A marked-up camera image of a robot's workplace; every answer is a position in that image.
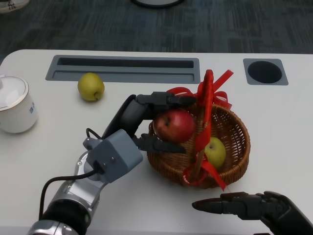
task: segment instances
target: gray tray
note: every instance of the gray tray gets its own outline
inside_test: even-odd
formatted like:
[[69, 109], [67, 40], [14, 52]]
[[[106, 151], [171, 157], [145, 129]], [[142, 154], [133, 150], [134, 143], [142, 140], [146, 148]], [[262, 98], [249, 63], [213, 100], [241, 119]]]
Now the gray tray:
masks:
[[45, 79], [79, 81], [87, 72], [104, 82], [200, 83], [198, 58], [56, 55]]

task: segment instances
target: blue label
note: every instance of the blue label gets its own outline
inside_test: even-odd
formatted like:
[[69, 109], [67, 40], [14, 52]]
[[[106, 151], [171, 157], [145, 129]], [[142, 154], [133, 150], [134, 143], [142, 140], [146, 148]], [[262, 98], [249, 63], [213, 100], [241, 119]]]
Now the blue label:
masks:
[[35, 108], [35, 104], [34, 104], [34, 102], [33, 102], [33, 106], [30, 108], [30, 113], [32, 114], [33, 113], [33, 111], [34, 111], [34, 108]]

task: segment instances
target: red ribbon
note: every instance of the red ribbon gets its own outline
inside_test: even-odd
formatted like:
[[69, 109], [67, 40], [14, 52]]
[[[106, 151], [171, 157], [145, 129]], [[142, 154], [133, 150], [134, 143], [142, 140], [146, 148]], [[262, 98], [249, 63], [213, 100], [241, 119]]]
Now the red ribbon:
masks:
[[[205, 149], [205, 147], [209, 144], [211, 139], [212, 104], [215, 103], [227, 109], [230, 109], [232, 106], [231, 104], [228, 103], [228, 97], [226, 92], [216, 92], [216, 90], [218, 90], [222, 86], [222, 84], [224, 84], [224, 82], [226, 82], [232, 76], [232, 74], [233, 74], [232, 71], [227, 70], [215, 83], [213, 83], [214, 80], [213, 71], [207, 70], [205, 73], [204, 81], [199, 84], [198, 92], [196, 94], [193, 94], [188, 88], [185, 87], [176, 87], [167, 91], [174, 94], [196, 97], [198, 104], [200, 106], [204, 106], [205, 112], [203, 124], [208, 122], [208, 125], [195, 139], [196, 153], [199, 153], [202, 149]], [[201, 169], [208, 172], [218, 183], [218, 185], [222, 188], [222, 190], [224, 190], [226, 187], [225, 182], [222, 180], [214, 166], [207, 160], [207, 156], [205, 155], [204, 157], [205, 159], [201, 164]], [[205, 179], [205, 174], [201, 172], [200, 180], [189, 182], [188, 181], [189, 172], [194, 166], [195, 164], [192, 164], [183, 171], [183, 178], [187, 184], [196, 186]]]

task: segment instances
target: wicker basket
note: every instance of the wicker basket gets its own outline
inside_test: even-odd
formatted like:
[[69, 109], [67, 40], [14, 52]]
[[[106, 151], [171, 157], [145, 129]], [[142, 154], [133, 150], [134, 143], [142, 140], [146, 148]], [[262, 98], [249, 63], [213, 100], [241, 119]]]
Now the wicker basket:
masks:
[[[195, 167], [191, 170], [191, 181], [197, 181], [201, 177], [201, 163], [204, 160], [204, 151], [195, 157], [195, 137], [201, 133], [206, 126], [203, 127], [203, 107], [193, 105], [189, 107], [188, 112], [194, 116], [196, 122], [196, 131], [192, 138], [182, 143], [186, 149], [186, 154], [177, 153], [147, 153], [148, 160], [152, 167], [161, 175], [172, 182], [186, 185], [183, 179], [183, 171], [190, 165], [195, 163]], [[219, 169], [219, 175], [229, 185], [239, 180], [246, 172], [249, 153], [250, 153], [250, 137], [245, 125], [230, 110], [213, 104], [211, 113], [212, 137], [220, 139], [226, 148], [226, 160]], [[153, 125], [149, 126], [149, 134], [155, 135]], [[218, 187], [216, 181], [209, 174], [205, 175], [198, 187], [215, 188]]]

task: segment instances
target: white mug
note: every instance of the white mug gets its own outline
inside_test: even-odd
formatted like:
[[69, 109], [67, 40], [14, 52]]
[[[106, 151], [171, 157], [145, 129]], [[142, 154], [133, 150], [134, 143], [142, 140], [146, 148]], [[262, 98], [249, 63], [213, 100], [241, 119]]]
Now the white mug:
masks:
[[19, 77], [0, 75], [0, 128], [9, 133], [24, 132], [37, 118], [28, 83]]

